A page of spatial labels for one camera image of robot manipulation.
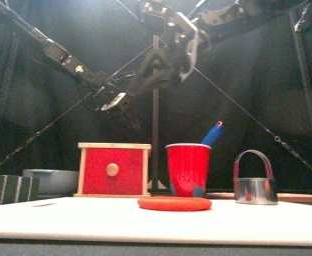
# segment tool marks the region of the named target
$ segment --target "red plastic cup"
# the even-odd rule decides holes
[[[165,148],[172,195],[203,197],[211,147],[196,143],[176,143]]]

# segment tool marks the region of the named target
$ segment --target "black backdrop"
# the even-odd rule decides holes
[[[92,71],[112,75],[152,44],[152,34],[124,8],[134,12],[136,1],[7,2]],[[198,1],[166,2],[186,14]],[[212,5],[221,8],[232,2],[219,0]],[[312,91],[312,15],[301,34]],[[40,57],[26,44],[0,23],[0,162],[86,93],[66,74],[38,63]],[[136,70],[140,61],[137,58],[121,72]],[[264,130],[280,136],[312,165],[312,100],[307,100],[303,89],[289,15],[215,45],[198,55],[196,68],[217,87],[194,71],[184,84],[160,89],[158,178],[164,185],[165,145],[200,142],[216,121],[223,120],[225,132],[212,149],[208,188],[232,188],[236,155],[256,149],[269,158],[279,189],[311,190],[312,171]],[[90,99],[74,108],[0,166],[0,174],[19,175],[26,168],[78,170],[78,142],[152,143],[152,92],[132,103],[140,131],[92,111],[94,103]],[[244,176],[264,175],[263,163],[252,155],[245,155],[241,169]]]

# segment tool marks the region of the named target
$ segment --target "marker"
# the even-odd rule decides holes
[[[211,129],[208,134],[205,135],[205,137],[201,141],[201,144],[212,147],[216,140],[220,138],[220,135],[221,135],[223,131],[224,131],[223,122],[217,121],[216,125],[213,126],[213,128]]]

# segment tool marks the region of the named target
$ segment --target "dark gray container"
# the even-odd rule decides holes
[[[239,161],[245,153],[256,154],[265,165],[265,178],[240,178],[239,177]],[[240,153],[233,165],[233,190],[235,200],[241,204],[277,204],[276,181],[272,175],[271,164],[265,155],[253,149]]]

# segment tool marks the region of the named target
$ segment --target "wooden box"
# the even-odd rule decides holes
[[[78,143],[78,189],[74,196],[148,195],[149,144]]]

